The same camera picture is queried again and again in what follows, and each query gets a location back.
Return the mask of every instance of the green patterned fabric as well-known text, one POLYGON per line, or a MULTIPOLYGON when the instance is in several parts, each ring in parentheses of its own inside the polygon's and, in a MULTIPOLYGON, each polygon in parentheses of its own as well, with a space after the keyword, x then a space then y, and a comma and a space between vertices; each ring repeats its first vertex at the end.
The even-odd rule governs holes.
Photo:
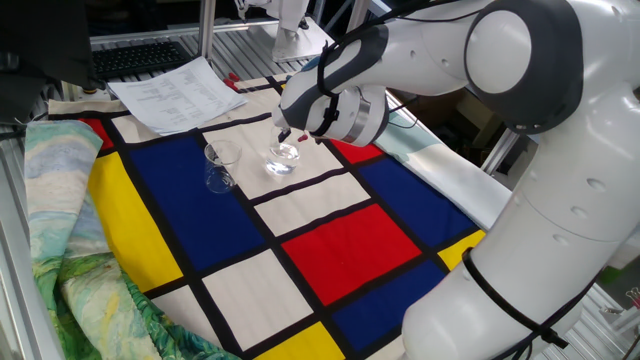
POLYGON ((64 355, 238 360, 171 322, 120 268, 87 192, 101 144, 77 121, 40 122, 27 129, 33 273, 64 355))

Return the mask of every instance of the monitor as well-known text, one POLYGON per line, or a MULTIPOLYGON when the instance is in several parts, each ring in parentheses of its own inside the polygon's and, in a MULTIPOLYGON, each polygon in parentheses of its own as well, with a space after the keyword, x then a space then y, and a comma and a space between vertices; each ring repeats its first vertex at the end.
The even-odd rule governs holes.
POLYGON ((47 78, 104 88, 93 69, 84 0, 1 1, 0 122, 26 120, 47 78))

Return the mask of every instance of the clear glass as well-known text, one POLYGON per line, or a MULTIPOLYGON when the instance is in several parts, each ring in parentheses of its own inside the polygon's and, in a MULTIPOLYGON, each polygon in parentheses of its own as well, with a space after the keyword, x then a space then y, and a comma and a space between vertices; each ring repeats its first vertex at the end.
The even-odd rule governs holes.
POLYGON ((288 175, 298 166, 300 150, 298 139, 293 134, 280 142, 278 137, 281 133, 282 128, 274 127, 271 129, 267 169, 277 175, 288 175))
POLYGON ((204 156, 207 158, 204 171, 207 188, 218 194, 231 191, 237 184, 234 176, 242 157, 240 145, 226 140, 213 141, 204 148, 204 156))

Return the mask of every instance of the paper sheet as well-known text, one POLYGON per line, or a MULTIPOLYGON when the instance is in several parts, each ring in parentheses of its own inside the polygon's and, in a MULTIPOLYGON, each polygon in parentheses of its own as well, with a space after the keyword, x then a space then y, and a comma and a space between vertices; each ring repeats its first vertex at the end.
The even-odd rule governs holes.
POLYGON ((140 122, 163 136, 191 130, 247 103, 203 57, 150 80, 109 87, 140 122))

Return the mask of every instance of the blue square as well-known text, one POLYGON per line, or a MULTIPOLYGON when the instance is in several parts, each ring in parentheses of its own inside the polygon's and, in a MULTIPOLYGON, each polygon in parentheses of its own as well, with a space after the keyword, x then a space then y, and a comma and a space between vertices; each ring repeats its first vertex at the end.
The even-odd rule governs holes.
POLYGON ((193 138, 162 142, 130 154, 196 270, 264 243, 232 193, 214 194, 207 189, 206 159, 193 138))
POLYGON ((360 173, 429 246, 441 244, 475 226, 449 199, 392 159, 365 166, 360 173))
POLYGON ((360 351, 402 324, 409 306, 426 295, 444 278, 428 261, 371 291, 332 315, 351 345, 360 351))

